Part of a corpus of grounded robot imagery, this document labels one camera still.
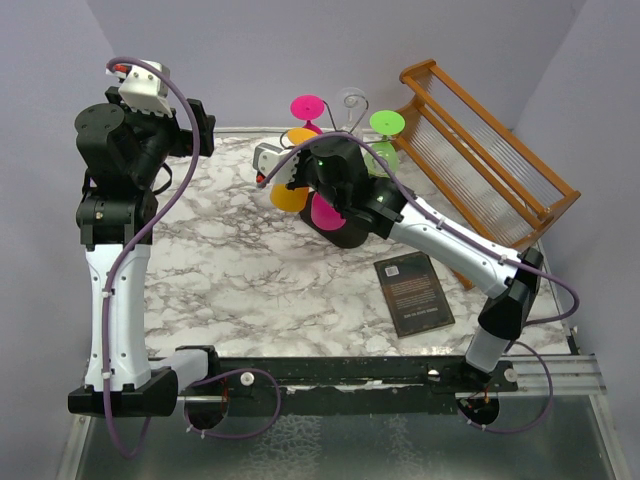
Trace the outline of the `green plastic wine glass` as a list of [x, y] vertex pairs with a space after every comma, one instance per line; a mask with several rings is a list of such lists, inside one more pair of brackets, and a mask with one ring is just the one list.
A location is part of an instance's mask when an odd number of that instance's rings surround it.
[[381, 135], [381, 139], [374, 141], [371, 148], [387, 162], [390, 170], [396, 173], [399, 157], [391, 141], [404, 130], [404, 117], [393, 110], [380, 110], [371, 115], [369, 123], [374, 132]]

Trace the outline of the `clear wine glass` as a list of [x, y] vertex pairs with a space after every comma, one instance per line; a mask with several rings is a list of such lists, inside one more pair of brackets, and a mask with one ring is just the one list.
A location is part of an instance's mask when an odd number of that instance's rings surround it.
[[346, 110], [346, 120], [338, 130], [363, 140], [364, 133], [360, 123], [369, 110], [369, 101], [365, 93], [356, 87], [346, 87], [338, 93], [338, 100]]

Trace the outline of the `orange plastic wine glass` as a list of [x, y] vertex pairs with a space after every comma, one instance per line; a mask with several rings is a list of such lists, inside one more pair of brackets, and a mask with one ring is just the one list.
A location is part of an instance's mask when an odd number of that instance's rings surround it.
[[[297, 146], [316, 135], [317, 133], [315, 131], [306, 127], [293, 128], [286, 134], [288, 140], [294, 146]], [[270, 201], [274, 207], [281, 211], [299, 213], [305, 208], [308, 196], [308, 187], [290, 190], [284, 184], [275, 184], [270, 193]]]

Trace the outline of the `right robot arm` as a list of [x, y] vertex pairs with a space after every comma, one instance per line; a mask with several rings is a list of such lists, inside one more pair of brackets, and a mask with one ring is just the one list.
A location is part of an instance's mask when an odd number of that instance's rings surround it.
[[461, 273], [487, 300], [459, 367], [461, 383], [481, 391], [518, 340], [538, 294], [539, 250], [494, 243], [437, 214], [396, 177], [372, 177], [360, 147], [344, 134], [313, 138], [297, 150], [292, 186], [308, 186], [342, 218], [383, 239], [410, 246]]

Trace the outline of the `pink wine glass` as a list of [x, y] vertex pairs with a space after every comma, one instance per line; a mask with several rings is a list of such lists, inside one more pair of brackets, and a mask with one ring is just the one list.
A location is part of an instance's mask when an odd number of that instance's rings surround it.
[[322, 129], [314, 121], [323, 115], [324, 101], [315, 95], [301, 95], [290, 104], [291, 114], [298, 120], [304, 121], [303, 127], [316, 134], [322, 134]]
[[311, 200], [310, 216], [313, 224], [324, 231], [342, 228], [346, 220], [318, 192]]

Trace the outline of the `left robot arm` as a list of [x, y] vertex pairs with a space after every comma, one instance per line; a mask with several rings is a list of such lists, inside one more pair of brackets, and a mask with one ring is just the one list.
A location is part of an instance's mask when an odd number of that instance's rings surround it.
[[144, 288], [160, 193], [153, 184], [168, 157], [190, 156], [195, 144], [202, 155], [213, 153], [216, 119], [188, 99], [195, 128], [183, 129], [173, 112], [144, 113], [114, 87], [105, 96], [75, 119], [86, 164], [76, 224], [91, 277], [92, 339], [84, 382], [69, 393], [68, 409], [102, 417], [109, 401], [115, 417], [166, 417], [188, 385], [202, 395], [214, 392], [221, 371], [209, 362], [210, 347], [148, 358]]

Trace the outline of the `pink wine glass front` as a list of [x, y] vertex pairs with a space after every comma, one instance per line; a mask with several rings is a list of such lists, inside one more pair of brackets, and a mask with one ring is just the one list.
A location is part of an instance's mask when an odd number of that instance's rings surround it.
[[290, 104], [291, 114], [298, 120], [304, 121], [303, 127], [316, 134], [322, 134], [322, 129], [314, 121], [323, 115], [324, 101], [315, 95], [301, 95]]

